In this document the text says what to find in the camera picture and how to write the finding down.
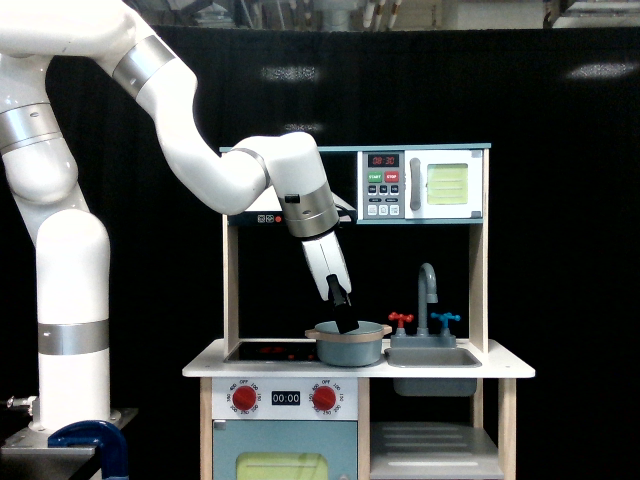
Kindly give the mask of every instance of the light blue panel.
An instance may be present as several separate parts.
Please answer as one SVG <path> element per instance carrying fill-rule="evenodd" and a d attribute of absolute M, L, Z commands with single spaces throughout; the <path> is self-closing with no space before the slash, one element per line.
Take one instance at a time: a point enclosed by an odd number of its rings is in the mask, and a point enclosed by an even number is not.
<path fill-rule="evenodd" d="M 221 147 L 220 152 L 226 153 L 233 147 Z M 318 147 L 320 153 L 340 152 L 385 152 L 395 150 L 477 150 L 491 148 L 490 143 L 454 143 L 448 145 L 356 145 L 346 147 Z"/>
<path fill-rule="evenodd" d="M 236 479 L 236 459 L 246 452 L 319 453 L 329 480 L 358 478 L 358 422 L 228 420 L 213 430 L 213 478 Z"/>
<path fill-rule="evenodd" d="M 358 220 L 358 225 L 475 225 L 482 218 L 399 218 L 397 220 Z"/>

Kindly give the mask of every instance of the wooden post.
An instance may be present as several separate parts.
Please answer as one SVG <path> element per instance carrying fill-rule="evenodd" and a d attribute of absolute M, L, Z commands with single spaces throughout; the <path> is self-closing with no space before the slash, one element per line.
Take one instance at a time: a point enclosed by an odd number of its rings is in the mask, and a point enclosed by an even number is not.
<path fill-rule="evenodd" d="M 489 352 L 489 150 L 482 158 L 482 223 L 469 226 L 469 341 Z"/>
<path fill-rule="evenodd" d="M 516 478 L 516 379 L 498 382 L 498 458 L 504 480 Z"/>
<path fill-rule="evenodd" d="M 211 378 L 200 379 L 200 480 L 213 479 L 213 411 Z"/>
<path fill-rule="evenodd" d="M 473 428 L 484 428 L 484 380 L 476 380 L 476 393 L 471 397 L 471 425 Z"/>
<path fill-rule="evenodd" d="M 358 480 L 371 475 L 371 415 L 368 378 L 358 378 Z"/>
<path fill-rule="evenodd" d="M 222 271 L 224 283 L 224 356 L 239 341 L 238 326 L 238 227 L 222 216 Z"/>

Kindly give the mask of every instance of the sink basin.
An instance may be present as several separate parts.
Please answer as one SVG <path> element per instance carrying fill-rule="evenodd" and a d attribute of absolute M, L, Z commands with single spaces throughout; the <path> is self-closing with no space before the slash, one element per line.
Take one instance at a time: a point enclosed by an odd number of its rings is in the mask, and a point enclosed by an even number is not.
<path fill-rule="evenodd" d="M 388 348 L 384 351 L 392 367 L 467 368 L 482 365 L 464 348 Z M 405 397 L 470 397 L 475 378 L 394 378 L 393 388 Z"/>
<path fill-rule="evenodd" d="M 480 367 L 482 363 L 464 348 L 388 348 L 392 367 Z"/>

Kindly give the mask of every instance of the faucet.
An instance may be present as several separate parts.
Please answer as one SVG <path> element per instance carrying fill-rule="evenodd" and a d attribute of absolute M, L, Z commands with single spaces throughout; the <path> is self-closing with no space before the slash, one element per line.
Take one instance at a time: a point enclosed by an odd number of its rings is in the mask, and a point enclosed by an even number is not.
<path fill-rule="evenodd" d="M 436 272 L 430 263 L 423 263 L 418 274 L 418 330 L 416 336 L 429 335 L 427 328 L 427 304 L 438 303 Z"/>
<path fill-rule="evenodd" d="M 418 330 L 415 335 L 407 335 L 404 323 L 413 320 L 413 315 L 402 315 L 396 312 L 389 315 L 389 320 L 397 320 L 398 328 L 391 335 L 391 348 L 455 348 L 456 337 L 449 332 L 449 320 L 460 321 L 459 315 L 432 313 L 431 318 L 438 318 L 443 325 L 440 335 L 430 335 L 427 328 L 427 304 L 438 303 L 436 274 L 430 263 L 423 263 L 418 273 Z"/>

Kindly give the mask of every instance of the oven knob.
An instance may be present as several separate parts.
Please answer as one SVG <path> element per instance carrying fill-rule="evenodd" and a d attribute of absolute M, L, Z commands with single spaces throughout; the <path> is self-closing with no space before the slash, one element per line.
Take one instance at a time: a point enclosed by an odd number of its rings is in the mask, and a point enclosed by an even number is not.
<path fill-rule="evenodd" d="M 336 404 L 336 393 L 331 387 L 318 387 L 311 401 L 318 410 L 331 410 Z"/>
<path fill-rule="evenodd" d="M 233 404 L 238 410 L 249 410 L 256 404 L 256 391 L 244 385 L 233 392 Z"/>

